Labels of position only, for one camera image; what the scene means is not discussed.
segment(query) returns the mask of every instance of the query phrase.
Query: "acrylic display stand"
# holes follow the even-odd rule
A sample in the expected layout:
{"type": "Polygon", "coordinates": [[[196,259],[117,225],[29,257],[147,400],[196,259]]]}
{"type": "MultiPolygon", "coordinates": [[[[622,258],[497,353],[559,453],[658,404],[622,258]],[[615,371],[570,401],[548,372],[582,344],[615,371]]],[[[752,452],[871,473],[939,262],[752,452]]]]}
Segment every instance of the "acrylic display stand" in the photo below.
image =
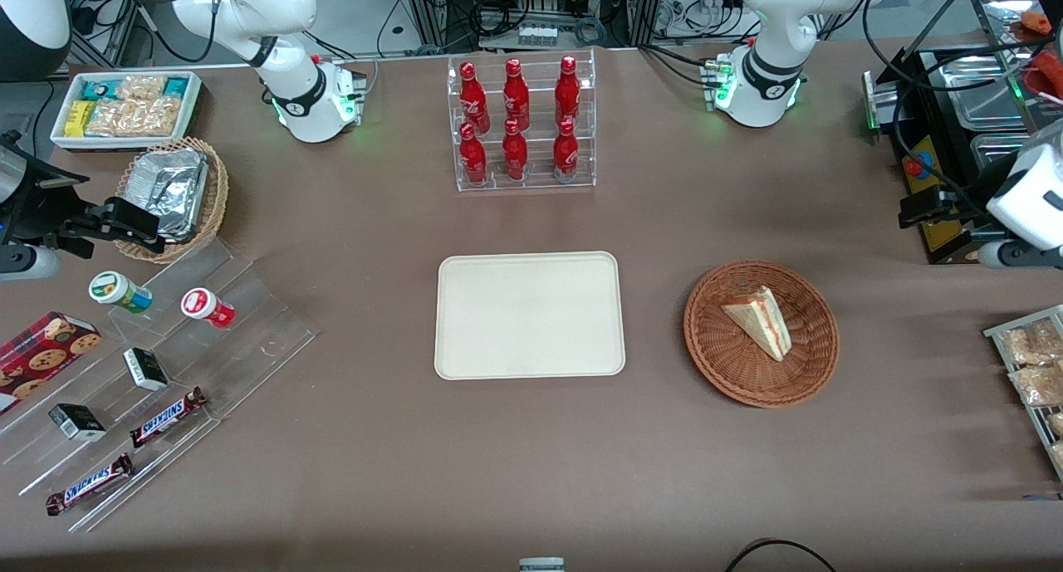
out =
{"type": "Polygon", "coordinates": [[[103,344],[0,418],[0,455],[5,458],[0,473],[20,488],[19,495],[39,503],[41,517],[49,495],[130,453],[135,475],[111,483],[57,516],[57,523],[70,532],[89,531],[102,522],[221,424],[315,336],[263,285],[250,262],[217,239],[183,255],[144,285],[154,295],[151,308],[141,315],[112,309],[109,321],[97,325],[103,344]],[[235,307],[229,329],[182,314],[181,298],[197,286],[235,307]],[[152,392],[133,384],[122,358],[131,347],[155,353],[169,378],[166,389],[152,392]],[[197,386],[209,402],[133,450],[129,432],[197,386]],[[95,443],[67,439],[48,416],[57,403],[88,406],[106,435],[95,443]]]}
{"type": "MultiPolygon", "coordinates": [[[[1005,323],[1003,325],[985,330],[982,332],[982,335],[993,340],[993,344],[996,346],[997,352],[1000,353],[1000,358],[1003,359],[1003,364],[1008,367],[1008,373],[1011,374],[1017,371],[1018,367],[1015,365],[1015,361],[1008,352],[1008,349],[1005,348],[1003,341],[1001,340],[1002,334],[1006,331],[1025,327],[1026,325],[1029,325],[1029,323],[1035,323],[1037,321],[1048,319],[1053,325],[1056,325],[1056,331],[1060,334],[1060,337],[1063,337],[1063,319],[1061,319],[1061,316],[1063,316],[1063,305],[1054,306],[1040,313],[1034,313],[1033,315],[1023,317],[1022,319],[1014,319],[1014,321],[1010,323],[1005,323]]],[[[1015,389],[1019,392],[1019,394],[1022,394],[1022,390],[1018,387],[1015,389]]],[[[1052,433],[1051,427],[1048,426],[1048,417],[1059,413],[1061,409],[1060,406],[1026,405],[1025,407],[1026,413],[1030,415],[1030,420],[1033,421],[1033,427],[1037,431],[1037,436],[1040,436],[1045,450],[1057,441],[1063,441],[1063,437],[1057,437],[1056,433],[1052,433]]],[[[1052,460],[1052,466],[1056,468],[1056,475],[1061,482],[1063,482],[1063,469],[1061,469],[1054,460],[1052,460]]]]}
{"type": "Polygon", "coordinates": [[[536,188],[541,190],[563,190],[566,188],[594,186],[595,166],[595,96],[596,86],[593,51],[534,52],[521,53],[521,70],[527,81],[532,103],[532,125],[524,131],[528,144],[528,174],[523,182],[513,182],[506,175],[502,140],[506,136],[506,110],[502,88],[506,84],[506,58],[511,55],[476,55],[466,58],[450,58],[448,63],[446,99],[451,115],[451,141],[454,146],[454,171],[458,190],[520,190],[536,188]],[[576,140],[579,141],[576,176],[570,184],[554,179],[554,140],[557,138],[555,119],[554,88],[560,75],[561,57],[576,58],[576,78],[579,79],[579,115],[576,118],[576,140]],[[479,140],[487,151],[487,185],[476,187],[461,167],[458,147],[461,138],[458,127],[465,121],[461,111],[461,78],[457,68],[462,62],[476,66],[476,78],[487,94],[487,112],[491,117],[491,130],[479,140]]]}

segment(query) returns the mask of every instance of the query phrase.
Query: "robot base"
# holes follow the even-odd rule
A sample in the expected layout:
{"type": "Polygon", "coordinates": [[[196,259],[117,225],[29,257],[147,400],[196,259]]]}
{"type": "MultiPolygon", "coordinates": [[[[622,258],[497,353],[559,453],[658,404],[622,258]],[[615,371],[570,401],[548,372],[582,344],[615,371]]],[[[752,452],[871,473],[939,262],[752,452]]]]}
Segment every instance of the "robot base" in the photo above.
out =
{"type": "Polygon", "coordinates": [[[720,84],[720,88],[705,89],[705,103],[709,111],[728,114],[742,125],[770,127],[793,106],[800,81],[794,84],[789,96],[764,99],[742,72],[742,61],[749,51],[748,47],[740,47],[730,53],[721,53],[712,70],[702,68],[703,81],[720,84]]]}
{"type": "Polygon", "coordinates": [[[366,80],[354,79],[350,70],[332,64],[319,64],[325,73],[325,92],[308,114],[294,117],[285,114],[273,102],[277,117],[299,140],[323,142],[361,122],[366,103],[366,80]]]}

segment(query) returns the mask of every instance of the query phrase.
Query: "red label bottle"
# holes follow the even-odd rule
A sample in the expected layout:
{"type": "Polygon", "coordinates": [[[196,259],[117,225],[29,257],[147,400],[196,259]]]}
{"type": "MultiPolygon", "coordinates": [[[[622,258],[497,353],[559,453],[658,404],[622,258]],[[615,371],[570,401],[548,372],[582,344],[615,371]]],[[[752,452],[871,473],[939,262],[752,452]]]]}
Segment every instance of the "red label bottle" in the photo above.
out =
{"type": "Polygon", "coordinates": [[[502,140],[506,153],[506,175],[513,182],[523,182],[528,174],[528,144],[521,134],[520,122],[516,118],[506,120],[506,137],[502,140]]]}
{"type": "Polygon", "coordinates": [[[574,135],[576,124],[572,118],[561,120],[560,134],[554,140],[554,178],[562,184],[570,184],[576,178],[576,153],[579,142],[574,135]]]}
{"type": "Polygon", "coordinates": [[[575,121],[579,115],[579,80],[576,79],[576,58],[571,55],[561,57],[561,77],[554,88],[554,100],[557,104],[557,125],[561,125],[564,118],[575,121]]]}
{"type": "Polygon", "coordinates": [[[461,73],[461,111],[466,121],[474,125],[476,134],[487,134],[491,130],[491,117],[487,115],[487,94],[476,80],[476,68],[469,62],[458,67],[461,73]]]}
{"type": "Polygon", "coordinates": [[[506,118],[513,118],[521,131],[532,125],[532,105],[528,99],[528,83],[521,74],[520,58],[506,61],[506,86],[502,90],[506,101],[506,118]]]}
{"type": "Polygon", "coordinates": [[[466,170],[469,184],[483,186],[487,183],[487,153],[484,145],[476,138],[476,131],[471,123],[461,122],[458,132],[461,134],[461,145],[458,146],[461,167],[466,170]]]}

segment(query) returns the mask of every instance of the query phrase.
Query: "snickers bar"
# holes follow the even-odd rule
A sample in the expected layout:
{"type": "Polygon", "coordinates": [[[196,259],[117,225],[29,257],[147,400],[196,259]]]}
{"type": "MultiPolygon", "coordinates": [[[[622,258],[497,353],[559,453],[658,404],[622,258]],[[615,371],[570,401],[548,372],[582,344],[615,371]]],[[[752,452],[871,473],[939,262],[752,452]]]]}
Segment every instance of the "snickers bar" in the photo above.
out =
{"type": "Polygon", "coordinates": [[[82,498],[99,491],[104,485],[121,476],[133,476],[133,461],[129,454],[118,456],[114,464],[82,481],[73,487],[48,497],[48,516],[58,516],[82,498]]]}
{"type": "Polygon", "coordinates": [[[163,410],[163,413],[156,414],[150,421],[140,425],[140,428],[130,432],[130,437],[133,438],[133,449],[140,448],[148,441],[166,433],[171,426],[178,424],[178,421],[187,417],[192,410],[203,404],[206,404],[206,396],[203,396],[199,387],[183,394],[181,400],[174,402],[173,405],[163,410]]]}

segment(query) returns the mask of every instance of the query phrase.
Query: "cookie box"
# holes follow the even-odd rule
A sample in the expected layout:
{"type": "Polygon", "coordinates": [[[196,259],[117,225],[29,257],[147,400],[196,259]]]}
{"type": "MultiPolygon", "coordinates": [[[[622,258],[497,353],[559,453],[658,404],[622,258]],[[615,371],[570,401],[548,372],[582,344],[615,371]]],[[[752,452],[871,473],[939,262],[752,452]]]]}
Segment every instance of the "cookie box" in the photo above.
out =
{"type": "Polygon", "coordinates": [[[186,132],[191,125],[192,116],[196,112],[196,102],[199,99],[202,82],[200,78],[190,70],[121,70],[114,72],[89,72],[78,73],[70,81],[63,99],[63,106],[60,107],[58,117],[55,118],[55,125],[52,127],[51,139],[56,147],[62,147],[67,151],[82,152],[116,152],[116,151],[139,151],[148,147],[155,147],[169,140],[180,140],[186,136],[186,132]],[[69,136],[66,127],[72,119],[77,119],[79,107],[85,103],[86,89],[94,87],[103,88],[104,85],[123,79],[124,77],[165,77],[171,80],[187,80],[183,85],[181,97],[181,108],[173,127],[173,132],[169,136],[69,136]]]}
{"type": "Polygon", "coordinates": [[[49,313],[15,339],[0,346],[0,414],[103,341],[95,326],[49,313]]]}

